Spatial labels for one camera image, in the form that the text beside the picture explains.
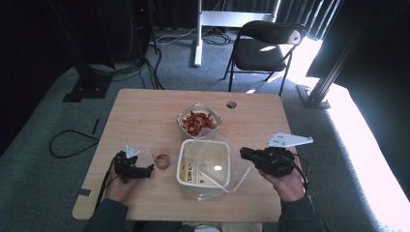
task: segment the desk leg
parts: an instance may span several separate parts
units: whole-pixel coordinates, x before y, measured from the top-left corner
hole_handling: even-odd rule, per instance
[[[196,28],[197,31],[197,38],[196,38],[196,50],[195,50],[195,61],[194,64],[196,67],[201,66],[201,60],[202,60],[202,22],[201,22],[201,16],[202,16],[202,0],[198,0],[198,26]]]

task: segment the forearm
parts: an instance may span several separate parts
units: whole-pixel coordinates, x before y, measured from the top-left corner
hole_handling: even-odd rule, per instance
[[[128,206],[105,199],[88,220],[83,232],[124,231]]]
[[[281,216],[278,232],[316,232],[325,231],[323,222],[316,216],[310,197],[307,195],[294,202],[281,201]]]

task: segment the black chair seat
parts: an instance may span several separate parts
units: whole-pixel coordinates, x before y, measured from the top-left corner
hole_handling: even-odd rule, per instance
[[[251,39],[240,39],[235,62],[236,67],[243,71],[280,72],[286,68],[278,45]]]

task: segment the glass bowl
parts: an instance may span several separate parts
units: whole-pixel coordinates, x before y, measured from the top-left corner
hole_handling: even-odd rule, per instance
[[[191,138],[197,138],[203,128],[216,131],[221,121],[217,112],[205,103],[196,103],[177,116],[178,126]]]

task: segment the human hand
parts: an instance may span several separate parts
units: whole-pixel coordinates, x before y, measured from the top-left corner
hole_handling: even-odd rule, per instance
[[[138,181],[138,179],[129,179],[125,184],[112,166],[108,178],[109,184],[105,190],[105,198],[124,203]]]
[[[299,160],[296,157],[295,163],[300,167]],[[258,170],[259,174],[270,182],[274,189],[278,192],[278,195],[282,201],[291,202],[297,201],[305,196],[305,188],[301,174],[296,170],[290,173],[290,175],[276,178],[268,173]]]

